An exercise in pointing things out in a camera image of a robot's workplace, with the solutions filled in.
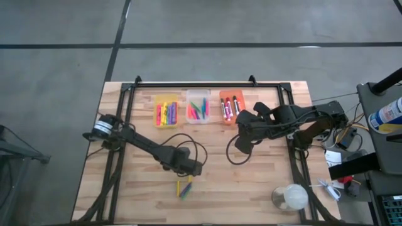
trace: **red marker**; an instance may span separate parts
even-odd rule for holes
[[[229,98],[226,98],[226,103],[227,103],[227,108],[229,109],[229,115],[233,117],[233,111],[232,111],[232,106],[231,106],[231,100]]]

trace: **purple marker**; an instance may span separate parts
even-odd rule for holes
[[[176,102],[171,105],[171,123],[176,124]]]
[[[166,115],[166,120],[168,121],[168,125],[170,125],[170,105],[168,105],[168,107],[167,107],[168,109],[168,113],[167,113],[167,115]]]

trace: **black bracket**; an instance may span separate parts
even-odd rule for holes
[[[135,86],[137,86],[138,83],[139,83],[139,82],[142,82],[142,81],[143,81],[143,80],[142,80],[141,77],[138,75],[138,76],[136,77],[136,80],[134,81]]]
[[[254,77],[254,75],[250,75],[250,77],[249,77],[249,82],[252,82],[252,83],[253,83],[253,87],[257,87],[257,86],[258,86],[258,83],[257,83],[256,78]]]
[[[286,90],[287,92],[291,92],[291,85],[289,82],[281,82],[280,85],[282,89]]]
[[[125,92],[125,91],[129,90],[132,86],[133,86],[132,83],[123,83],[123,84],[121,84],[120,91]]]

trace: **spray can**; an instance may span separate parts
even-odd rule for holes
[[[369,116],[368,124],[381,134],[402,129],[402,97],[372,113]]]

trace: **yellow marker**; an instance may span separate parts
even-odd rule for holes
[[[161,123],[163,123],[163,125],[166,125],[166,118],[167,118],[166,111],[167,110],[168,110],[168,108],[167,108],[167,104],[165,102],[165,103],[163,103],[163,108],[161,110],[161,115],[162,115]]]
[[[177,181],[177,197],[180,196],[180,181]]]

